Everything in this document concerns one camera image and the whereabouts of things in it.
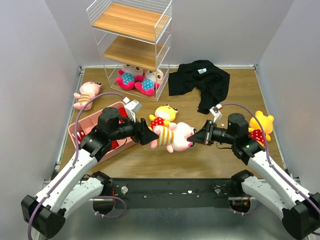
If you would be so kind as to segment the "pink frog plush striped shirt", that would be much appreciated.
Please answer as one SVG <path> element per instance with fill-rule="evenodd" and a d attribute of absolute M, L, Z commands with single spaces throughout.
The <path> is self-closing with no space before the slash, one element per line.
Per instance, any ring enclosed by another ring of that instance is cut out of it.
<path fill-rule="evenodd" d="M 169 153 L 173 153 L 192 147 L 194 143 L 188 141 L 188 138 L 196 134 L 197 130 L 184 122 L 179 122 L 171 123 L 169 126 L 157 125 L 153 128 L 153 132 L 158 135 L 158 139 L 153 140 L 150 147 L 155 149 L 165 146 Z"/>

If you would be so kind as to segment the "white panda plush yellow glasses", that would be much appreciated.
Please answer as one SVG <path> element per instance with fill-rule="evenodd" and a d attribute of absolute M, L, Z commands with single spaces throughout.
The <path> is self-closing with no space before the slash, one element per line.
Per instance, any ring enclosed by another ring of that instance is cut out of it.
<path fill-rule="evenodd" d="M 164 74 L 161 69 L 146 70 L 143 76 L 138 77 L 138 81 L 134 84 L 135 88 L 146 96 L 152 96 L 156 89 L 164 79 Z"/>

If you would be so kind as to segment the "white panda plush blue dress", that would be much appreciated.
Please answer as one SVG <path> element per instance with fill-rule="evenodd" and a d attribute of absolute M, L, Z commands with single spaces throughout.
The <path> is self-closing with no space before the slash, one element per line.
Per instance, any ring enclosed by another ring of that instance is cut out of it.
<path fill-rule="evenodd" d="M 118 73 L 119 76 L 116 78 L 117 84 L 123 90 L 128 91 L 135 87 L 135 83 L 139 80 L 138 76 L 142 76 L 145 70 L 142 67 L 124 63 Z"/>

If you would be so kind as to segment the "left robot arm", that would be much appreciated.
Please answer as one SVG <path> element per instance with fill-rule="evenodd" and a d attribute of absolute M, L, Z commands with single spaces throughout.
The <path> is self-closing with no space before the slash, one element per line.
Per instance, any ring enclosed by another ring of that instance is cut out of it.
<path fill-rule="evenodd" d="M 76 185 L 111 150 L 114 141 L 126 138 L 146 145 L 157 140 L 158 135 L 149 129 L 144 118 L 130 119 L 115 107 L 104 108 L 97 125 L 76 144 L 74 155 L 62 171 L 36 196 L 26 195 L 21 201 L 28 239 L 32 239 L 32 229 L 51 239 L 89 199 L 116 199 L 110 178 L 104 173 L 96 172 L 84 185 Z"/>

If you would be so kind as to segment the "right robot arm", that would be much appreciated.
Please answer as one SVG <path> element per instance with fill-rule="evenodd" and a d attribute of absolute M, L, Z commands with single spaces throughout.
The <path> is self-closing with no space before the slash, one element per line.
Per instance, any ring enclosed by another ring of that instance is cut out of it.
<path fill-rule="evenodd" d="M 188 141 L 207 146 L 215 142 L 229 144 L 233 154 L 265 181 L 243 170 L 231 178 L 230 191 L 236 196 L 247 194 L 260 201 L 280 218 L 294 239 L 302 240 L 319 230 L 320 194 L 301 186 L 271 159 L 267 149 L 249 136 L 249 124 L 242 114 L 230 114 L 227 128 L 207 120 Z"/>

